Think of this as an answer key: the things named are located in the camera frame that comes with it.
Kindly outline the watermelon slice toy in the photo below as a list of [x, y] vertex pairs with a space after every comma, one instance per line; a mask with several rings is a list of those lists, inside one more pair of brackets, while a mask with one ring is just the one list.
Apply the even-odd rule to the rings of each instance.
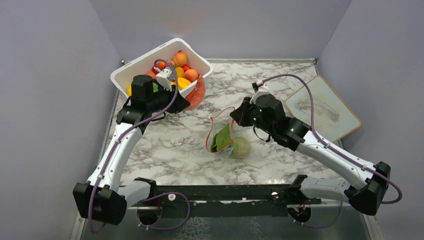
[[204, 78], [199, 75], [194, 89], [185, 98], [189, 102], [189, 106], [185, 108], [186, 111], [195, 109], [204, 99], [206, 93]]

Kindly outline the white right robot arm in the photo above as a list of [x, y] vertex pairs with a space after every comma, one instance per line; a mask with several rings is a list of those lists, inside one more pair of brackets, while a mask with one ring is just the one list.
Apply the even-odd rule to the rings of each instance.
[[323, 198], [349, 203], [355, 210], [374, 216], [389, 187], [391, 167], [383, 161], [369, 162], [315, 135], [305, 122], [286, 116], [283, 104], [272, 94], [251, 102], [245, 97], [231, 118], [241, 127], [255, 127], [266, 132], [278, 145], [299, 152], [339, 174], [341, 180], [298, 177], [288, 190], [289, 199]]

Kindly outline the clear zip bag orange zipper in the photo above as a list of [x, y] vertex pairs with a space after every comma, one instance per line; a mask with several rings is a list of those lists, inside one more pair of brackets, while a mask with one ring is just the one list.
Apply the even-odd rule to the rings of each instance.
[[209, 114], [210, 129], [205, 140], [209, 153], [222, 158], [245, 159], [252, 149], [248, 129], [239, 126], [230, 116], [236, 108], [229, 106]]

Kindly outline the green cabbage toy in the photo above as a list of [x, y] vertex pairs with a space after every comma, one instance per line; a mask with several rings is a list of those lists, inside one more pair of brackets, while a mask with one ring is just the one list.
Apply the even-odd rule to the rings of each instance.
[[234, 139], [234, 145], [230, 156], [236, 159], [245, 159], [250, 155], [251, 143], [243, 136]]

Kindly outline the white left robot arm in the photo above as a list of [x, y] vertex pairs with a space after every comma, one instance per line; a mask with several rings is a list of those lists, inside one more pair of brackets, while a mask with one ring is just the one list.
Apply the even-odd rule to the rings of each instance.
[[82, 218], [118, 225], [129, 207], [157, 200], [155, 181], [138, 178], [126, 186], [120, 179], [135, 145], [149, 122], [164, 113], [179, 113], [190, 103], [181, 96], [173, 76], [137, 75], [131, 96], [116, 116], [113, 137], [99, 164], [85, 183], [77, 183], [73, 197]]

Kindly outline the green leafy vegetable toy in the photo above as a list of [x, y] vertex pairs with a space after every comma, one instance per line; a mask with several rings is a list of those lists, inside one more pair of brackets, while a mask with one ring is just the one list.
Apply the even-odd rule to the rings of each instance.
[[233, 144], [233, 142], [231, 138], [231, 124], [228, 123], [213, 136], [210, 151], [212, 153], [221, 152]]

